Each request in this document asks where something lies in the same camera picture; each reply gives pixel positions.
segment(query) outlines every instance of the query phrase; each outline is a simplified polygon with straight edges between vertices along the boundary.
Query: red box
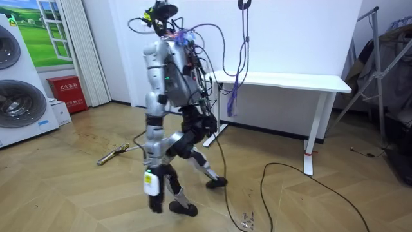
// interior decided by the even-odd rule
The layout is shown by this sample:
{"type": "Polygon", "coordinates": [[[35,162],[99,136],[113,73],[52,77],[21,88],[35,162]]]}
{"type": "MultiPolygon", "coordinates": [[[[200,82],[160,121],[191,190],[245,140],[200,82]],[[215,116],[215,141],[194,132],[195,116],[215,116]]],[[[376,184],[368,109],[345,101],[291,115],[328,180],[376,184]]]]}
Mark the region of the red box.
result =
{"type": "Polygon", "coordinates": [[[80,87],[79,77],[54,77],[47,79],[54,97],[66,103],[69,113],[87,110],[88,105],[80,87]]]}

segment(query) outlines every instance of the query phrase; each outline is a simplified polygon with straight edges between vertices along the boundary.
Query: washing machine door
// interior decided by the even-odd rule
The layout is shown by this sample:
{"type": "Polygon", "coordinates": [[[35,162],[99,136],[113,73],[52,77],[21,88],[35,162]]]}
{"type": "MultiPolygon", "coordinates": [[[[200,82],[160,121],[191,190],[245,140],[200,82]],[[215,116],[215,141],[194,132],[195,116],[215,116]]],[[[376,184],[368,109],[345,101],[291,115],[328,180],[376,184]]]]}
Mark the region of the washing machine door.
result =
{"type": "Polygon", "coordinates": [[[19,58],[19,43],[6,28],[0,26],[0,70],[12,66],[19,58]]]}
{"type": "Polygon", "coordinates": [[[36,87],[22,81],[0,80],[0,127],[30,125],[37,122],[46,109],[46,98],[36,87]]]}

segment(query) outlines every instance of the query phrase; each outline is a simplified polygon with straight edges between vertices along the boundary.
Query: desk top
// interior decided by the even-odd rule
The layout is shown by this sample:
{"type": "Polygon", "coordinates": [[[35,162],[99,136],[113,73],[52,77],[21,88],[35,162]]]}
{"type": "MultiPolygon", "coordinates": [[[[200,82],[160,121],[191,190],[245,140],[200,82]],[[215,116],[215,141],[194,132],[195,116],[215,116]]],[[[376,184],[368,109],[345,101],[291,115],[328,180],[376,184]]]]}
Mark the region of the desk top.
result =
{"type": "MultiPolygon", "coordinates": [[[[215,74],[220,83],[234,83],[235,77],[229,77],[223,71],[217,71],[215,74]]],[[[215,81],[213,73],[208,73],[208,76],[211,76],[212,80],[215,81]]],[[[244,72],[239,75],[239,83],[242,82],[244,76],[244,72]]],[[[352,91],[340,77],[334,75],[248,72],[243,84],[340,93],[350,93],[352,91]]]]}

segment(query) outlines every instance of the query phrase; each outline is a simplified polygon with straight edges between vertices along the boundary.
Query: humanoid robot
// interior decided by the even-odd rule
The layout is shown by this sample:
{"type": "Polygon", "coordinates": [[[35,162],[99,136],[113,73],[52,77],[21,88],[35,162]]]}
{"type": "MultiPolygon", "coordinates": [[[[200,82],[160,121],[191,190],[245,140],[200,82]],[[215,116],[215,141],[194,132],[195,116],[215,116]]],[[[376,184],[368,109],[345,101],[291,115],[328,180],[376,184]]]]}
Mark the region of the humanoid robot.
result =
{"type": "Polygon", "coordinates": [[[160,40],[144,48],[147,76],[151,85],[151,91],[145,98],[147,142],[143,147],[147,154],[147,169],[144,188],[149,195],[149,207],[153,212],[162,212],[166,185],[174,196],[169,209],[193,217],[198,210],[185,196],[176,171],[170,164],[175,156],[192,162],[197,170],[206,174],[211,179],[206,183],[209,189],[226,186],[227,180],[211,169],[206,156],[194,146],[205,136],[210,137],[217,131],[216,118],[211,113],[207,90],[200,86],[201,73],[205,72],[194,51],[195,43],[188,39],[179,43],[176,37],[185,34],[177,34],[167,28],[167,20],[177,11],[177,7],[167,1],[156,1],[150,11],[147,11],[150,20],[146,22],[153,26],[160,40]],[[171,106],[180,107],[183,122],[182,131],[165,137],[163,117],[168,102],[171,106]]]}

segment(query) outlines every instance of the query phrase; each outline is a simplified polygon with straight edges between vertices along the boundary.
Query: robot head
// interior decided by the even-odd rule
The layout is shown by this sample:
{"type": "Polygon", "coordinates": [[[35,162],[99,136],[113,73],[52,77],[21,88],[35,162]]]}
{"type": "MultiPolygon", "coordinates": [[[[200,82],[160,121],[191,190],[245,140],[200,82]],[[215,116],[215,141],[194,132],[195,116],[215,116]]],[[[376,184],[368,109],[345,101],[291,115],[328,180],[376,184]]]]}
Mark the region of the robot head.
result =
{"type": "Polygon", "coordinates": [[[178,8],[167,1],[157,0],[154,6],[146,11],[149,14],[154,31],[157,35],[166,34],[167,20],[177,14],[178,8]]]}

